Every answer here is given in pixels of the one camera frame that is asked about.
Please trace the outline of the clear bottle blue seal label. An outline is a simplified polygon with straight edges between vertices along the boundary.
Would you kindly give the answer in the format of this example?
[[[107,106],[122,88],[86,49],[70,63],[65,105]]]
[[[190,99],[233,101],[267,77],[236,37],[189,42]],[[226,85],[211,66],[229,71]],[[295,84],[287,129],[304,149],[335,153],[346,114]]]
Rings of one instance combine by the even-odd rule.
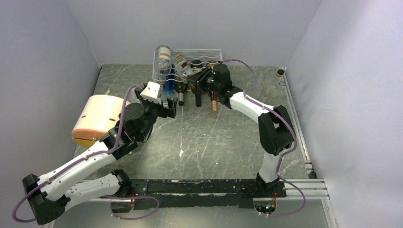
[[[162,84],[172,69],[172,50],[166,45],[159,45],[154,52],[153,81]]]

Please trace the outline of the clear bottle black orange label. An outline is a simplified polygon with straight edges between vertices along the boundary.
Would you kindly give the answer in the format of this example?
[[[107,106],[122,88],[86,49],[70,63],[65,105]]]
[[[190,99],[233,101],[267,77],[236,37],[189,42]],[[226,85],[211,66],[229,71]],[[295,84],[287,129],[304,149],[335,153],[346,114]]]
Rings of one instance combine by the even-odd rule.
[[[179,78],[187,84],[187,77],[194,74],[193,69],[188,64],[185,56],[181,52],[173,52],[172,63]]]

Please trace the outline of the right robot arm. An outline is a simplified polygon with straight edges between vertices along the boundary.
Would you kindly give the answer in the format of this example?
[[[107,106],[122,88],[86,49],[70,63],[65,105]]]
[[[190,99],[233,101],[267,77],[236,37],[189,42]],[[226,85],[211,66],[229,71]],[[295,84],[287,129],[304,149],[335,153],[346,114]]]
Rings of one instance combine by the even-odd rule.
[[[258,124],[259,141],[265,153],[257,174],[256,189],[259,195],[269,196],[282,179],[279,171],[283,158],[297,148],[296,133],[286,107],[270,106],[247,95],[246,91],[233,85],[224,63],[207,66],[188,76],[187,80],[201,92],[214,92],[222,105]]]

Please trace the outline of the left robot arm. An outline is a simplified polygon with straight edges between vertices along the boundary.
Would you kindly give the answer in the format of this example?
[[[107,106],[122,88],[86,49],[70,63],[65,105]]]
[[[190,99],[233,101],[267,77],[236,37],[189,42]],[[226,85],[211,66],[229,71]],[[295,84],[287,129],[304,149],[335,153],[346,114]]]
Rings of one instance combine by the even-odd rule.
[[[30,174],[23,179],[24,200],[39,225],[59,218],[68,209],[98,197],[133,197],[135,191],[128,175],[115,170],[96,180],[84,181],[94,171],[114,163],[145,143],[158,118],[176,116],[177,98],[161,100],[159,88],[132,86],[139,99],[137,103],[123,101],[118,121],[88,150],[59,168],[37,176]]]

